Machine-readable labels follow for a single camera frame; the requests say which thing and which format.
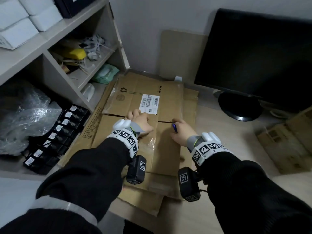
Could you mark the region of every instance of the computer monitor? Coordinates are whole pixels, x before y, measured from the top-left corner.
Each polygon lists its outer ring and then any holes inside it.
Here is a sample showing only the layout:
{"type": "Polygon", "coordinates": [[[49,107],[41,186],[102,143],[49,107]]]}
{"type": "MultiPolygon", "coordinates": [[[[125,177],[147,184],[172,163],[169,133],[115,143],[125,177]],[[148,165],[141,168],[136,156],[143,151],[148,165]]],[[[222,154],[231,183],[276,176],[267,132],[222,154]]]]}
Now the computer monitor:
{"type": "Polygon", "coordinates": [[[258,99],[311,106],[312,22],[219,9],[194,83],[224,90],[221,109],[241,120],[261,114],[258,99]]]}

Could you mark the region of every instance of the green plastic bag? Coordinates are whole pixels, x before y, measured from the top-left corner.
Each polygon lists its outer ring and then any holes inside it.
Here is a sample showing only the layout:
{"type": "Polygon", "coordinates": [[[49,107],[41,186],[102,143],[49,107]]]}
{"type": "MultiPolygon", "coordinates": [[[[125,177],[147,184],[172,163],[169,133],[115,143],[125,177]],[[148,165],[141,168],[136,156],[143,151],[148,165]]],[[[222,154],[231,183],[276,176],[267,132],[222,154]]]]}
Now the green plastic bag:
{"type": "Polygon", "coordinates": [[[104,64],[92,77],[92,80],[101,84],[108,84],[118,72],[119,70],[116,67],[110,64],[104,64]]]}

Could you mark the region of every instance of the desk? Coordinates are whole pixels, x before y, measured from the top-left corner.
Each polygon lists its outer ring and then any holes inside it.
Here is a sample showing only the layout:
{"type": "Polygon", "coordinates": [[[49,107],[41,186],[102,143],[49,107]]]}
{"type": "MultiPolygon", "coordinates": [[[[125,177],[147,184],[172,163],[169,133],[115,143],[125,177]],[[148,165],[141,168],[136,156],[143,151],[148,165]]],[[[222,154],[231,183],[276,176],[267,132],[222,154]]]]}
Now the desk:
{"type": "MultiPolygon", "coordinates": [[[[312,173],[279,174],[254,133],[255,129],[263,126],[263,122],[240,122],[228,117],[221,110],[198,106],[196,126],[199,134],[209,131],[216,133],[223,145],[238,158],[259,163],[277,184],[312,206],[312,173]]],[[[199,186],[200,189],[205,188],[202,182],[199,186]]],[[[157,218],[119,199],[113,201],[109,210],[155,234],[223,233],[214,206],[205,193],[201,193],[199,201],[192,203],[165,197],[157,218]]]]}

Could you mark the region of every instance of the white box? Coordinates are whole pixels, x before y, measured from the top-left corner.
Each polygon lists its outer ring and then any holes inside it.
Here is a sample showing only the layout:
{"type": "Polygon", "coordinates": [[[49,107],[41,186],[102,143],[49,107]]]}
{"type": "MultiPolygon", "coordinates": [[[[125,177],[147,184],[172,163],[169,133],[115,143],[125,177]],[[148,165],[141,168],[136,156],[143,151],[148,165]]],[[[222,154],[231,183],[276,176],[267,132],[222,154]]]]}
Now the white box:
{"type": "Polygon", "coordinates": [[[54,5],[53,0],[20,0],[29,15],[38,15],[40,12],[54,5]]]}
{"type": "Polygon", "coordinates": [[[28,16],[18,0],[0,3],[0,31],[28,16]]]}
{"type": "Polygon", "coordinates": [[[0,47],[15,49],[39,32],[26,18],[0,32],[0,47]]]}
{"type": "Polygon", "coordinates": [[[63,19],[55,5],[44,10],[39,15],[31,15],[29,18],[40,31],[47,31],[49,28],[63,19]]]}

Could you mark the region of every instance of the monitor stand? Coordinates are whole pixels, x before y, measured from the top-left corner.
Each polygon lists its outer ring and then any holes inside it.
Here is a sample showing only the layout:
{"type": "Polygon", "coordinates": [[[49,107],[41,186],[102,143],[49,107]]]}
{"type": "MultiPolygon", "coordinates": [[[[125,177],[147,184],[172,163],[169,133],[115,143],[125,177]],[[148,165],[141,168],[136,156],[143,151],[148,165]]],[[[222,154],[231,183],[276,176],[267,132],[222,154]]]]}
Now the monitor stand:
{"type": "Polygon", "coordinates": [[[239,94],[223,92],[218,102],[225,114],[239,121],[253,121],[263,111],[257,99],[239,94]]]}

